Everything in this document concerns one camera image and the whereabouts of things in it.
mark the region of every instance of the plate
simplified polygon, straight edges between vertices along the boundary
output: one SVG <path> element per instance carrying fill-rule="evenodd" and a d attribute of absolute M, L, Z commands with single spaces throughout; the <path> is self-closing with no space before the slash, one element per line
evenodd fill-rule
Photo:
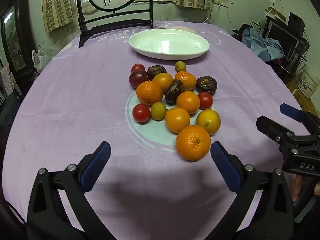
<path fill-rule="evenodd" d="M 147 57 L 177 61 L 199 57 L 210 46 L 206 39 L 197 34 L 174 29 L 142 31 L 131 36 L 129 44 Z"/>

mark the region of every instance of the purple tablecloth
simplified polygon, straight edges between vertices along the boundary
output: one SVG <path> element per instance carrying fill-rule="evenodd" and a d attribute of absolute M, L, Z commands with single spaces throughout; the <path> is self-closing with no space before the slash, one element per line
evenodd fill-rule
<path fill-rule="evenodd" d="M 299 105 L 271 67 L 214 25 L 157 25 L 191 28 L 210 43 L 206 54 L 186 63 L 197 78 L 209 74 L 218 82 L 214 107 L 222 125 L 212 141 L 219 140 L 257 170 L 280 167 L 278 144 L 257 131 L 256 119 L 265 115 L 296 134 L 308 132 L 280 113 L 282 103 Z M 175 73 L 174 62 L 131 49 L 128 39 L 139 30 L 106 33 L 80 49 L 76 37 L 31 87 L 14 120 L 3 168 L 4 196 L 24 218 L 38 169 L 63 170 L 104 140 L 111 145 L 111 158 L 85 196 L 117 239 L 204 239 L 228 210 L 235 194 L 210 155 L 187 162 L 174 151 L 174 139 L 165 128 L 156 131 L 168 136 L 161 141 L 166 137 L 148 137 L 132 121 L 132 65 L 160 64 Z M 62 198 L 79 227 L 64 194 Z"/>

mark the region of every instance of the white plastic bag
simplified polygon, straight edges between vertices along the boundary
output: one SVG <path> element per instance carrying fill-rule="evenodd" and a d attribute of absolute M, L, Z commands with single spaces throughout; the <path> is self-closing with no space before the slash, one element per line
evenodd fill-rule
<path fill-rule="evenodd" d="M 50 56 L 42 49 L 38 50 L 38 54 L 33 50 L 32 51 L 32 60 L 36 70 L 41 73 L 41 71 L 47 66 L 51 61 Z"/>

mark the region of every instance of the white plastic bucket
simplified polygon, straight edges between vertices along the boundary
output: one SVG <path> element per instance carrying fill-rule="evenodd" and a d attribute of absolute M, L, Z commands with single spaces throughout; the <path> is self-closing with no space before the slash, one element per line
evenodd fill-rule
<path fill-rule="evenodd" d="M 316 91 L 319 84 L 320 81 L 305 65 L 298 79 L 298 88 L 300 91 L 309 98 Z"/>

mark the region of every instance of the computer monitor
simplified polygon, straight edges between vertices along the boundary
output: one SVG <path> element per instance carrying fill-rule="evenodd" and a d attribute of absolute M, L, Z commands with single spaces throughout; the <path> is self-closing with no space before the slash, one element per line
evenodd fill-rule
<path fill-rule="evenodd" d="M 266 37 L 279 41 L 284 54 L 288 58 L 290 58 L 292 54 L 291 48 L 295 49 L 299 44 L 299 40 L 296 37 L 274 22 L 270 22 Z"/>

